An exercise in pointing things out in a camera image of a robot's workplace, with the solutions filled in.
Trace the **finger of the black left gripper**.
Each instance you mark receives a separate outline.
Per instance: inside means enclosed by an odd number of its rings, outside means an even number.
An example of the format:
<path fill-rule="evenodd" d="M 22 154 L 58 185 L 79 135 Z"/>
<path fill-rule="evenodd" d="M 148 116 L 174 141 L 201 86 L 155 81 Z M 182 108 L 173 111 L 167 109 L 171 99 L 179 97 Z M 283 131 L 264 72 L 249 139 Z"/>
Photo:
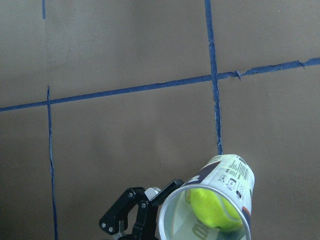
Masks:
<path fill-rule="evenodd" d="M 183 183 L 181 179 L 174 179 L 151 199 L 144 194 L 138 202 L 137 216 L 129 237 L 130 240 L 157 240 L 155 234 L 159 206 Z"/>
<path fill-rule="evenodd" d="M 128 229 L 128 215 L 138 206 L 132 232 L 126 234 Z M 148 217 L 150 215 L 150 202 L 143 187 L 127 188 L 115 201 L 109 210 L 99 220 L 99 227 L 114 240 L 146 240 Z"/>

